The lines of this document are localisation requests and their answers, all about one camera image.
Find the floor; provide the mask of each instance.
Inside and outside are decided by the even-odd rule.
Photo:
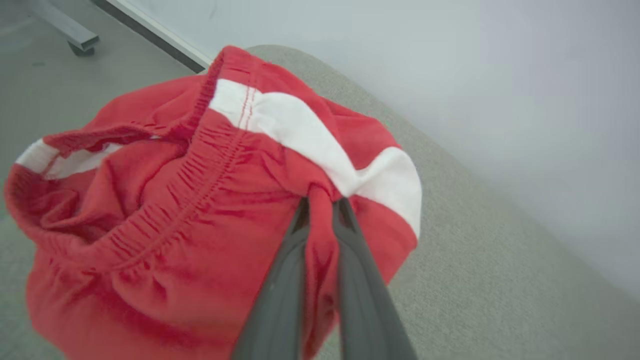
[[[95,56],[78,58],[25,1],[0,2],[0,176],[29,144],[83,126],[108,101],[193,74],[89,0],[53,1],[100,36]],[[4,202],[0,218],[6,215]]]
[[[78,58],[46,23],[28,16],[24,1],[0,1],[0,176],[43,135],[83,126],[114,97],[193,74],[88,0],[54,3],[100,36],[95,56]],[[0,358],[63,359],[31,330],[24,283],[33,246],[0,202]]]

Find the gray fabric surface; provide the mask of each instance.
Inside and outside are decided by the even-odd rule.
[[[249,51],[385,123],[423,186],[418,249],[391,283],[422,359],[640,359],[640,304],[494,196],[456,160],[318,59]],[[318,359],[338,359],[334,333]]]

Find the wall baseboard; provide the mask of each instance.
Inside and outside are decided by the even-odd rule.
[[[92,2],[194,72],[202,72],[213,61],[127,0],[92,0]]]

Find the white wall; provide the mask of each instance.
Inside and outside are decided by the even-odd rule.
[[[324,60],[640,298],[639,1],[128,1],[210,58]]]

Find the white stripe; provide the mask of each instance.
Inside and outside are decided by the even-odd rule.
[[[246,101],[247,94],[253,101]],[[413,162],[404,151],[389,147],[368,167],[356,170],[349,156],[304,101],[279,92],[219,79],[209,107],[236,127],[268,135],[324,170],[346,197],[360,195],[395,211],[420,234],[422,187]]]
[[[108,143],[104,150],[100,152],[78,150],[66,159],[58,157],[45,177],[48,179],[64,179],[73,174],[93,170],[100,166],[104,158],[121,148],[122,145],[119,143]]]
[[[72,174],[99,167],[104,158],[120,150],[120,148],[122,148],[122,145],[118,143],[107,143],[104,150],[100,152],[79,150],[73,152],[69,157],[63,158],[58,156],[60,151],[55,147],[47,145],[42,139],[39,139],[32,143],[15,163],[28,168],[36,174],[43,174],[47,167],[51,165],[44,177],[47,179],[64,179]]]
[[[49,146],[39,139],[32,143],[15,161],[23,167],[28,168],[36,174],[41,174],[47,169],[51,160],[58,156],[60,151],[55,147]]]

